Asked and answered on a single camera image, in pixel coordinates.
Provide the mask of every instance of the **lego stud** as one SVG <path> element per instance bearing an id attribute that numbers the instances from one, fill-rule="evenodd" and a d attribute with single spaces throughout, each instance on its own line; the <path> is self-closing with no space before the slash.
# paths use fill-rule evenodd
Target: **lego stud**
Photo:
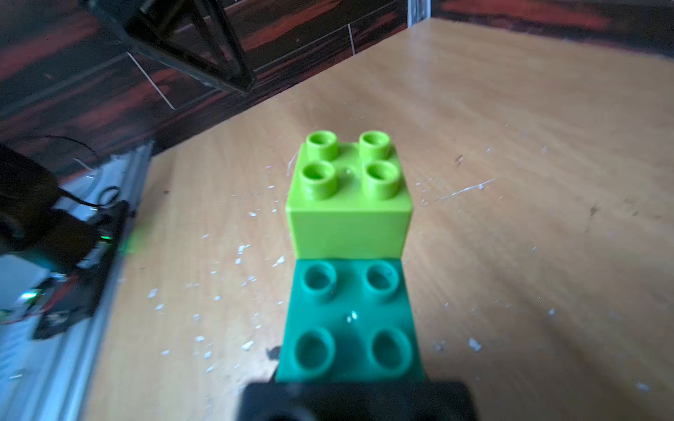
<path id="1" fill-rule="evenodd" d="M 385 200 L 400 190 L 400 169 L 387 161 L 374 161 L 365 166 L 363 192 L 371 199 Z"/>
<path id="2" fill-rule="evenodd" d="M 311 200 L 327 199 L 337 192 L 337 172 L 327 161 L 307 164 L 301 172 L 302 188 Z"/>
<path id="3" fill-rule="evenodd" d="M 396 268 L 386 261 L 379 260 L 365 271 L 363 293 L 368 300 L 383 304 L 393 299 L 399 285 L 400 278 Z"/>
<path id="4" fill-rule="evenodd" d="M 366 131 L 359 139 L 358 151 L 363 161 L 388 159 L 391 153 L 391 138 L 383 131 Z"/>
<path id="5" fill-rule="evenodd" d="M 323 327 L 305 332 L 293 347 L 293 365 L 302 379 L 318 379 L 328 373 L 335 359 L 335 340 Z"/>
<path id="6" fill-rule="evenodd" d="M 337 287 L 337 271 L 326 261 L 319 261 L 307 268 L 302 278 L 306 297 L 314 302 L 328 302 L 334 297 Z"/>
<path id="7" fill-rule="evenodd" d="M 319 130 L 307 136 L 307 155 L 312 161 L 332 161 L 339 155 L 337 135 Z"/>
<path id="8" fill-rule="evenodd" d="M 385 327 L 369 340 L 367 357 L 382 376 L 401 377 L 412 365 L 412 344 L 397 327 Z"/>

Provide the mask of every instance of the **black plastic part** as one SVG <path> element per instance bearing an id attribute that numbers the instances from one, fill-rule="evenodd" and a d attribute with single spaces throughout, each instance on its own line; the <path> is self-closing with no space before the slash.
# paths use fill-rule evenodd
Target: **black plastic part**
<path id="1" fill-rule="evenodd" d="M 34 242 L 49 227 L 47 212 L 60 197 L 47 169 L 0 145 L 0 255 Z"/>
<path id="2" fill-rule="evenodd" d="M 141 54 L 207 86 L 246 94 L 255 83 L 255 75 L 219 0 L 80 0 L 80 3 Z M 229 60 L 209 30 L 204 12 L 223 39 Z M 217 64 L 170 41 L 183 18 L 197 28 Z"/>
<path id="3" fill-rule="evenodd" d="M 461 382 L 251 383 L 237 421 L 477 420 Z"/>
<path id="4" fill-rule="evenodd" d="M 50 211 L 50 228 L 36 242 L 14 254 L 52 272 L 69 273 L 100 240 L 96 227 L 66 211 Z"/>
<path id="5" fill-rule="evenodd" d="M 105 252 L 98 263 L 92 264 L 88 269 L 77 268 L 71 273 L 78 277 L 77 282 L 54 307 L 42 315 L 33 339 L 48 339 L 94 315 L 117 254 L 128 213 L 129 202 L 120 201 L 108 209 L 99 210 L 87 221 L 89 226 L 97 230 L 99 236 L 109 236 L 111 240 L 105 244 Z"/>

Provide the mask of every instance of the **lego brick top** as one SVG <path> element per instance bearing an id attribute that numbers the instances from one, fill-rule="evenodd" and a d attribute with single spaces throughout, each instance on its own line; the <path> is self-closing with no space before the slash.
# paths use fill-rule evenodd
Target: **lego brick top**
<path id="1" fill-rule="evenodd" d="M 342 143 L 331 131 L 316 131 L 299 150 L 286 207 L 411 212 L 412 199 L 386 133 L 367 131 L 358 143 Z"/>
<path id="2" fill-rule="evenodd" d="M 276 380 L 423 380 L 399 259 L 300 259 Z"/>

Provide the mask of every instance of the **black cable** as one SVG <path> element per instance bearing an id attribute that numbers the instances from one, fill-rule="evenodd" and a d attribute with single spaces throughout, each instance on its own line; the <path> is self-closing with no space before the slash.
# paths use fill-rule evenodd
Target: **black cable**
<path id="1" fill-rule="evenodd" d="M 78 202 L 80 205 L 85 205 L 85 206 L 90 206 L 90 207 L 102 207 L 101 205 L 95 205 L 93 203 L 87 202 L 85 200 L 80 199 L 79 197 L 75 196 L 73 193 L 70 193 L 69 191 L 59 189 L 61 191 L 61 196 L 67 197 L 68 199 L 74 200 Z"/>
<path id="2" fill-rule="evenodd" d="M 79 140 L 73 139 L 72 137 L 68 137 L 68 136 L 58 136 L 58 135 L 26 135 L 26 136 L 15 137 L 15 138 L 13 138 L 12 140 L 19 140 L 19 141 L 21 141 L 21 140 L 34 140 L 34 139 L 60 139 L 60 140 L 67 140 L 67 141 L 71 141 L 71 142 L 73 142 L 73 143 L 76 143 L 76 144 L 78 144 L 78 145 L 80 145 L 80 146 L 83 146 L 83 147 L 85 147 L 87 150 L 89 150 L 89 152 L 91 152 L 91 154 L 92 154 L 92 155 L 94 156 L 94 158 L 96 159 L 96 163 L 95 163 L 96 169 L 97 169 L 97 171 L 96 171 L 96 178 L 91 182 L 91 184 L 90 184 L 89 187 L 86 189 L 86 191 L 84 191 L 83 193 L 80 193 L 80 195 L 81 195 L 81 196 L 84 196 L 84 197 L 87 197 L 87 196 L 89 196 L 89 195 L 91 194 L 91 192 L 93 192 L 94 190 L 96 190 L 96 188 L 97 188 L 98 185 L 100 184 L 100 180 L 102 179 L 102 160 L 100 159 L 100 156 L 96 153 L 96 151 L 95 151 L 93 148 L 91 148 L 89 145 L 87 145 L 87 144 L 84 143 L 84 142 L 81 142 L 81 141 L 79 141 Z M 61 192 L 62 192 L 62 194 L 63 194 L 64 196 L 66 196 L 66 197 L 72 199 L 74 202 L 76 202 L 76 203 L 78 203 L 78 204 L 80 204 L 80 205 L 87 205 L 87 206 L 91 206 L 91 207 L 100 207 L 99 205 L 94 205 L 93 203 L 89 203 L 89 202 L 87 202 L 87 201 L 83 201 L 83 200 L 81 200 L 79 197 L 76 197 L 76 196 L 74 196 L 72 193 L 69 193 L 69 192 L 67 192 L 67 191 L 65 191 L 65 190 L 63 190 L 63 189 L 61 189 Z M 73 205 L 73 206 L 71 206 L 71 207 L 69 207 L 68 210 L 67 210 L 67 212 L 68 212 L 68 213 L 72 212 L 72 211 L 73 211 L 73 208 L 74 208 L 75 206 L 76 206 L 76 204 Z"/>
<path id="3" fill-rule="evenodd" d="M 106 203 L 103 203 L 103 196 L 105 196 L 105 194 L 110 191 L 114 191 L 115 194 Z M 118 186 L 108 186 L 98 194 L 98 199 L 96 199 L 96 202 L 103 207 L 108 207 L 117 201 L 119 198 L 119 192 L 120 190 Z"/>
<path id="4" fill-rule="evenodd" d="M 72 137 L 58 136 L 58 135 L 28 135 L 28 136 L 19 136 L 19 137 L 16 137 L 15 139 L 18 139 L 18 140 L 62 139 L 62 140 L 71 141 L 71 142 L 76 143 L 78 145 L 84 146 L 86 149 L 89 150 L 89 152 L 91 152 L 91 154 L 94 156 L 94 158 L 96 158 L 97 172 L 96 172 L 96 178 L 89 185 L 89 187 L 87 188 L 87 191 L 82 193 L 81 196 L 84 196 L 84 197 L 89 196 L 91 194 L 91 192 L 93 192 L 98 187 L 98 184 L 100 184 L 100 180 L 102 178 L 102 161 L 100 159 L 100 156 L 96 153 L 96 151 L 93 148 L 91 148 L 89 145 L 87 145 L 86 143 L 81 142 L 81 141 L 76 140 L 76 139 L 73 139 Z M 103 195 L 108 193 L 109 191 L 113 191 L 113 190 L 115 190 L 116 193 L 110 198 L 110 200 L 107 201 L 107 203 L 103 203 L 102 202 Z M 105 189 L 103 189 L 103 191 L 101 191 L 98 194 L 98 199 L 96 200 L 96 202 L 98 202 L 98 203 L 95 203 L 95 204 L 87 202 L 83 199 L 80 199 L 79 197 L 75 196 L 73 193 L 70 193 L 69 191 L 66 191 L 64 189 L 61 189 L 61 195 L 67 197 L 68 199 L 71 199 L 72 201 L 74 201 L 74 202 L 76 202 L 80 205 L 85 205 L 85 206 L 90 206 L 90 207 L 95 207 L 95 208 L 107 207 L 107 206 L 113 204 L 114 202 L 116 202 L 117 199 L 119 198 L 119 187 L 118 186 L 109 186 L 109 187 L 106 187 Z M 68 209 L 68 213 L 72 212 L 72 210 L 73 210 L 73 206 L 71 206 Z"/>

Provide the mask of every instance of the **green lego brick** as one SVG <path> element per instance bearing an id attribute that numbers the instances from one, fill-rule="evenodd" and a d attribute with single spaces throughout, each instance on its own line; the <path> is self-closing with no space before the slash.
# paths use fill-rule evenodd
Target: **green lego brick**
<path id="1" fill-rule="evenodd" d="M 286 214 L 298 259 L 399 259 L 412 199 L 388 135 L 368 131 L 358 143 L 329 131 L 307 136 Z"/>
<path id="2" fill-rule="evenodd" d="M 399 259 L 302 259 L 276 380 L 423 380 Z"/>

